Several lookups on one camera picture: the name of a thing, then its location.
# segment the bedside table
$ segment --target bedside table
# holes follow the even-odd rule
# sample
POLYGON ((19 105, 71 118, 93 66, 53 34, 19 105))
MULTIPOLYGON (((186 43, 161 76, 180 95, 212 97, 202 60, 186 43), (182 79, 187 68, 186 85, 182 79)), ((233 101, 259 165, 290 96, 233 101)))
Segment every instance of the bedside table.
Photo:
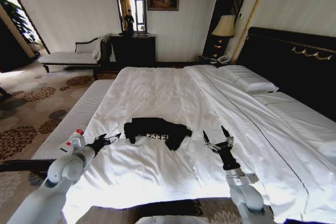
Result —
POLYGON ((215 66, 216 68, 219 68, 219 67, 222 67, 222 66, 226 66, 226 65, 229 65, 227 63, 224 63, 224 64, 221 64, 219 62, 215 63, 215 64, 211 64, 212 60, 210 60, 208 57, 204 58, 203 56, 199 56, 198 57, 198 63, 200 65, 212 65, 212 66, 215 66))

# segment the mirror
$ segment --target mirror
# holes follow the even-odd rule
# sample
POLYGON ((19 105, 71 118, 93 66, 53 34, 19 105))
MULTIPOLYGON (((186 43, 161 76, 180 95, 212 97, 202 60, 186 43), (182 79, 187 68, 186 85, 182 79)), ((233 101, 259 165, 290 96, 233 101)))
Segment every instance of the mirror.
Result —
POLYGON ((122 33, 147 33, 145 0, 117 1, 122 33))

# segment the gold headboard ornament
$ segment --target gold headboard ornament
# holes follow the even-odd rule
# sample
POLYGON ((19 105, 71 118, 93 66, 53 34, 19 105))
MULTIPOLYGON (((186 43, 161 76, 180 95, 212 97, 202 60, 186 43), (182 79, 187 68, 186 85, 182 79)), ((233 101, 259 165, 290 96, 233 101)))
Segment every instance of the gold headboard ornament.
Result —
POLYGON ((294 52, 294 54, 297 54, 297 55, 299 55, 299 54, 303 54, 304 56, 307 56, 307 57, 314 56, 314 57, 315 57, 316 59, 318 59, 318 60, 330 60, 331 57, 332 57, 332 55, 330 55, 330 56, 328 56, 328 57, 320 57, 320 56, 319 56, 319 52, 316 52, 316 53, 314 53, 314 54, 309 54, 309 53, 307 53, 306 49, 304 49, 303 51, 297 51, 297 50, 296 50, 296 47, 293 47, 293 48, 292 48, 292 51, 294 52))

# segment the bottle cap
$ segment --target bottle cap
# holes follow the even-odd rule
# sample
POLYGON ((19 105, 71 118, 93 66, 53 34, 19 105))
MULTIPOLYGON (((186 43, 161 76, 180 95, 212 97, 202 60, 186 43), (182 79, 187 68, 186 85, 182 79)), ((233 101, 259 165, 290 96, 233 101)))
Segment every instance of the bottle cap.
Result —
POLYGON ((79 133, 80 135, 84 134, 84 131, 82 131, 81 129, 77 129, 76 132, 79 133))

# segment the floral carpet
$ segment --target floral carpet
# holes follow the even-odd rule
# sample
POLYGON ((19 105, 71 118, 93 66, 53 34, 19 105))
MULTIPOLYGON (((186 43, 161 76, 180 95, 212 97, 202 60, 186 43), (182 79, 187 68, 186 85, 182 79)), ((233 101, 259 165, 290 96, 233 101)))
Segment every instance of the floral carpet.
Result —
MULTIPOLYGON (((51 73, 34 62, 22 69, 0 73, 0 87, 12 96, 0 102, 0 162, 30 159, 94 82, 92 70, 50 67, 51 73)), ((114 79, 100 74, 99 79, 114 79)), ((30 172, 0 173, 0 223, 6 223, 16 208, 41 180, 30 172)), ((210 223, 242 223, 229 198, 160 202, 117 210, 92 207, 78 223, 135 223, 153 215, 193 215, 210 223)), ((60 216, 58 224, 66 223, 60 216)))

